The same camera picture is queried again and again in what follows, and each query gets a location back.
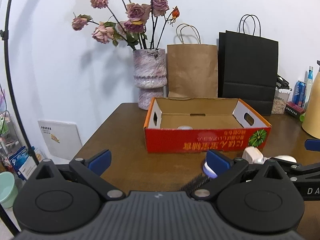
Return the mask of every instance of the black pole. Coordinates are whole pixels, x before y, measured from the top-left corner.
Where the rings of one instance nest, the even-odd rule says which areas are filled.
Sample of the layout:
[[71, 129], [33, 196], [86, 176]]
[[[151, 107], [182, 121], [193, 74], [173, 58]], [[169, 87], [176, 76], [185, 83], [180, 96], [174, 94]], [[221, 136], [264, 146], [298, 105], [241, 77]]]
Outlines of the black pole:
[[27, 148], [28, 148], [28, 153], [30, 156], [32, 156], [33, 160], [35, 161], [36, 165], [39, 164], [39, 161], [36, 157], [36, 154], [34, 152], [34, 150], [32, 149], [31, 145], [30, 145], [30, 141], [27, 137], [26, 131], [23, 127], [22, 121], [21, 121], [21, 117], [19, 114], [19, 110], [18, 110], [18, 106], [17, 106], [17, 102], [16, 102], [16, 98], [14, 96], [13, 93], [13, 86], [12, 86], [12, 80], [11, 80], [11, 74], [10, 74], [10, 67], [9, 67], [9, 52], [8, 52], [8, 39], [9, 39], [9, 15], [10, 15], [10, 8], [11, 8], [11, 1], [12, 0], [8, 0], [8, 5], [7, 5], [7, 13], [5, 16], [5, 25], [4, 25], [4, 31], [1, 30], [0, 31], [0, 35], [2, 37], [2, 40], [4, 41], [4, 64], [5, 64], [5, 71], [7, 74], [7, 81], [8, 81], [8, 87], [9, 87], [9, 94], [10, 94], [10, 98], [11, 98], [11, 102], [12, 102], [12, 107], [14, 110], [14, 113], [17, 117], [17, 121], [18, 121], [18, 125], [19, 128], [21, 130], [22, 136], [26, 142]]
[[13, 234], [13, 236], [17, 236], [17, 234], [19, 233], [19, 230], [16, 228], [14, 223], [11, 221], [8, 214], [3, 209], [2, 205], [0, 205], [0, 217], [1, 217], [1, 220], [3, 221], [3, 223], [6, 225], [6, 227], [10, 230], [11, 234]]

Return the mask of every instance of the bag handle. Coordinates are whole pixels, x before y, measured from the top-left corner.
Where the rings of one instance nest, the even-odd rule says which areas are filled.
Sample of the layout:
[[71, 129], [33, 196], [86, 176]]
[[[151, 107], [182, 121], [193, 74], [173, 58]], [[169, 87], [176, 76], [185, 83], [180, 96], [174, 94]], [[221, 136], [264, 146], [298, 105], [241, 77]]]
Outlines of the bag handle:
[[[179, 28], [181, 25], [184, 25], [184, 26], [180, 29], [180, 37], [181, 37], [181, 38], [180, 38], [179, 35], [178, 35], [178, 28]], [[196, 36], [199, 44], [201, 44], [201, 38], [200, 38], [200, 34], [199, 34], [197, 28], [194, 27], [193, 25], [189, 25], [189, 24], [186, 24], [186, 23], [181, 23], [181, 24], [179, 24], [179, 25], [177, 26], [177, 28], [176, 28], [176, 34], [177, 34], [177, 37], [179, 38], [179, 40], [181, 41], [181, 43], [184, 44], [184, 40], [183, 40], [183, 37], [182, 37], [182, 29], [185, 28], [185, 27], [190, 27], [190, 28], [193, 30], [193, 32], [195, 33], [195, 36]]]
[[259, 22], [259, 30], [260, 30], [259, 35], [260, 35], [260, 37], [261, 37], [261, 23], [260, 23], [259, 18], [258, 18], [256, 15], [254, 15], [254, 14], [245, 14], [245, 15], [243, 15], [243, 16], [241, 17], [240, 23], [239, 23], [239, 33], [240, 33], [240, 28], [241, 28], [241, 21], [242, 21], [242, 19], [243, 19], [245, 16], [247, 16], [247, 17], [246, 17], [246, 18], [244, 19], [244, 21], [243, 21], [243, 25], [242, 25], [243, 33], [245, 33], [245, 32], [244, 32], [244, 23], [245, 23], [245, 20], [246, 20], [248, 17], [251, 17], [252, 20], [253, 20], [253, 22], [254, 22], [254, 30], [253, 30], [253, 34], [252, 34], [252, 35], [254, 36], [255, 30], [256, 30], [256, 22], [255, 22], [255, 20], [254, 20], [254, 18], [253, 18], [253, 16], [254, 16], [254, 17], [257, 18], [257, 20], [258, 20], [258, 22]]

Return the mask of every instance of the bouquet of dried flowers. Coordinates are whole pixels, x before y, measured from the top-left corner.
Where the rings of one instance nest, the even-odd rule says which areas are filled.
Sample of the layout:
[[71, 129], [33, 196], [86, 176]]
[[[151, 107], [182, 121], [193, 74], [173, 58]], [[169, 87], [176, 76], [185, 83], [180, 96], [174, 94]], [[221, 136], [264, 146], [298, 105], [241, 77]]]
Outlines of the bouquet of dried flowers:
[[[72, 21], [72, 28], [75, 31], [79, 31], [82, 30], [85, 25], [88, 25], [88, 23], [97, 24], [98, 27], [96, 27], [92, 33], [92, 37], [98, 42], [107, 44], [112, 41], [113, 45], [117, 46], [118, 41], [126, 41], [128, 46], [133, 50], [136, 50], [135, 46], [138, 44], [141, 49], [148, 49], [146, 44], [146, 40], [148, 39], [146, 35], [146, 23], [150, 18], [151, 13], [152, 38], [149, 49], [158, 49], [166, 24], [173, 24], [180, 15], [179, 9], [176, 6], [168, 17], [165, 16], [166, 12], [169, 10], [167, 0], [151, 0], [150, 4], [142, 5], [133, 3], [131, 0], [128, 0], [128, 4], [126, 4], [124, 0], [121, 1], [126, 9], [128, 20], [119, 21], [110, 9], [108, 0], [90, 0], [93, 8], [108, 8], [112, 14], [109, 20], [113, 17], [116, 22], [108, 20], [107, 22], [97, 23], [93, 21], [90, 15], [80, 14], [79, 16], [75, 15], [75, 18]], [[154, 36], [159, 17], [164, 17], [164, 26], [157, 46], [155, 46]]]

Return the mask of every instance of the clear plastic container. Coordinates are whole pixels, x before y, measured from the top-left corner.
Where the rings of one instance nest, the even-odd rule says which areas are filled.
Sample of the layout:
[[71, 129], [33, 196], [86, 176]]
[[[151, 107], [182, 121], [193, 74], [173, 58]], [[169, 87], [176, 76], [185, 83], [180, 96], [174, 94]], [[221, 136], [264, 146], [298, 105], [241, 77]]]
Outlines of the clear plastic container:
[[276, 88], [275, 99], [273, 100], [272, 114], [284, 114], [291, 90]]

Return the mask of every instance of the marbled vase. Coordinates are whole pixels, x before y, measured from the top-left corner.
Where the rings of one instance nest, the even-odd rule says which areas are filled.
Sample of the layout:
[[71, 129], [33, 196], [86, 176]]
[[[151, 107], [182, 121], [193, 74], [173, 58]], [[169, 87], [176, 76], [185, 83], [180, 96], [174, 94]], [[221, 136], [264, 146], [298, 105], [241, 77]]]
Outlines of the marbled vase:
[[163, 97], [167, 84], [164, 49], [138, 49], [133, 51], [134, 85], [139, 88], [138, 106], [148, 110], [151, 98]]

